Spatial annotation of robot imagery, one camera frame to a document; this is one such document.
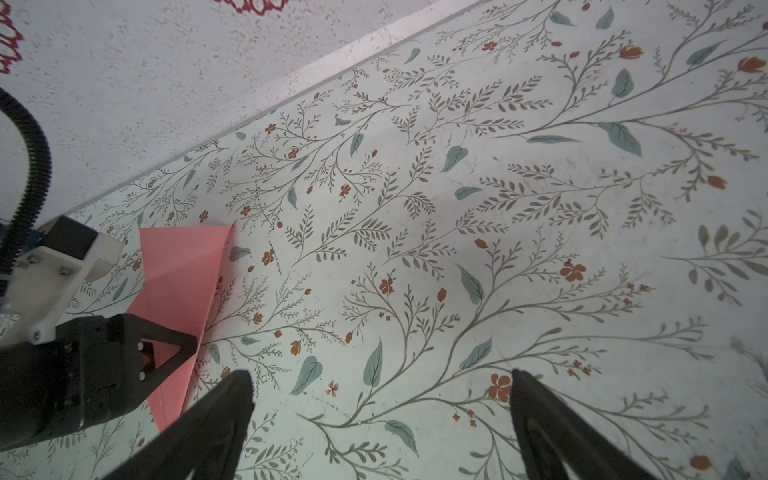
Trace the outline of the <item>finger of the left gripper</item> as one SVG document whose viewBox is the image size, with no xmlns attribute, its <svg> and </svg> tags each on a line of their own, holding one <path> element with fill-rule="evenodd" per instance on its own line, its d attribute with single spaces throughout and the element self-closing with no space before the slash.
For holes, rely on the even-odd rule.
<svg viewBox="0 0 768 480">
<path fill-rule="evenodd" d="M 133 314 L 120 315 L 119 327 L 119 405 L 129 413 L 192 357 L 197 338 Z"/>
</svg>

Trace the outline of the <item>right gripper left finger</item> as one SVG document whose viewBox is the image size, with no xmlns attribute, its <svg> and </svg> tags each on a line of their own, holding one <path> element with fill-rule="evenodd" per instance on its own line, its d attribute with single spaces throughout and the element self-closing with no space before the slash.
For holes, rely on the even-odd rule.
<svg viewBox="0 0 768 480">
<path fill-rule="evenodd" d="M 106 477 L 232 479 L 254 407 L 251 375 L 236 370 Z"/>
</svg>

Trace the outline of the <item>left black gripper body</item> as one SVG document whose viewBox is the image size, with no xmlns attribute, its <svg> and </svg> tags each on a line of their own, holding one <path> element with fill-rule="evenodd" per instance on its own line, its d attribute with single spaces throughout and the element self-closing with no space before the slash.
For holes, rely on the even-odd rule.
<svg viewBox="0 0 768 480">
<path fill-rule="evenodd" d="M 25 447 L 106 423 L 150 395 L 149 322 L 121 314 L 81 317 L 54 340 L 1 347 L 1 449 Z"/>
</svg>

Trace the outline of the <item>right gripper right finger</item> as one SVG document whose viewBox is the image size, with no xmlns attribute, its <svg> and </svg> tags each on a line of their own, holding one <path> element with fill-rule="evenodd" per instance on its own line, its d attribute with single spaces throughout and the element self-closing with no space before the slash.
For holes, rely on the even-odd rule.
<svg viewBox="0 0 768 480">
<path fill-rule="evenodd" d="M 512 371 L 510 413 L 530 479 L 651 479 L 530 373 Z"/>
</svg>

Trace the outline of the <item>pink square paper sheet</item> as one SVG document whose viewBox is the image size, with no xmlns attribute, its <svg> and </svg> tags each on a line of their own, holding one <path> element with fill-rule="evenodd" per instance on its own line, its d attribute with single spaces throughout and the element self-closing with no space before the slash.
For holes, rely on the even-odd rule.
<svg viewBox="0 0 768 480">
<path fill-rule="evenodd" d="M 196 337 L 191 358 L 149 396 L 160 432 L 182 415 L 231 231 L 229 225 L 139 231 L 145 282 L 128 312 Z"/>
</svg>

